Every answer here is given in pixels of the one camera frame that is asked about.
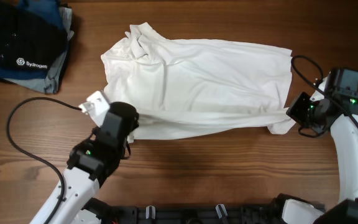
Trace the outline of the white polo shirt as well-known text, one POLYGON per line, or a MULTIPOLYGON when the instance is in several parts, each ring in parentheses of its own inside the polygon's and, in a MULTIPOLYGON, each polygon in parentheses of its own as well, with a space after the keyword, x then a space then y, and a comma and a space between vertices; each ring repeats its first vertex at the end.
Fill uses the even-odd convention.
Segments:
POLYGON ((101 56, 112 101, 134 106, 135 140, 173 140, 236 128, 286 134, 291 50, 218 39, 166 39, 132 25, 101 56))

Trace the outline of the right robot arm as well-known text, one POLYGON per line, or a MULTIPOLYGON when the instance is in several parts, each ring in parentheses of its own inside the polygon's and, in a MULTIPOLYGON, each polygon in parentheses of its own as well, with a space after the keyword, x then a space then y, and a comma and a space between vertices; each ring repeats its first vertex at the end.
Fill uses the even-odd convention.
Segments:
POLYGON ((334 68, 313 95, 302 93, 287 115, 316 136, 330 132, 336 147, 339 202, 323 212, 309 202, 285 197, 281 223, 358 223, 358 71, 334 68))

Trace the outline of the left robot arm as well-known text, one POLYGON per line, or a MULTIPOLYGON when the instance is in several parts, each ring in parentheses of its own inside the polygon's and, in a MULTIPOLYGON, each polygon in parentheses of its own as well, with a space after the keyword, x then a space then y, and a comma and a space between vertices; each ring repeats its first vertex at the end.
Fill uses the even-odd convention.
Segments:
POLYGON ((138 126, 139 114, 127 103, 110 104, 102 125, 70 152, 64 183, 58 183, 32 223, 74 223, 78 214, 129 153, 128 135, 138 126))

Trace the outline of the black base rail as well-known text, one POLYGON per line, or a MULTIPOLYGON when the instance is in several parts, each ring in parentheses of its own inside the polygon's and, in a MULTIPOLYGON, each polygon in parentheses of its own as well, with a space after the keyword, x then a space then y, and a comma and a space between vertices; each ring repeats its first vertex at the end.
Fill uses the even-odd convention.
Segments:
POLYGON ((82 209, 72 223, 283 223, 279 215, 273 216, 264 204, 226 207, 227 215, 218 216, 214 207, 156 208, 155 217, 146 217, 146 208, 112 207, 97 212, 95 208, 82 209))

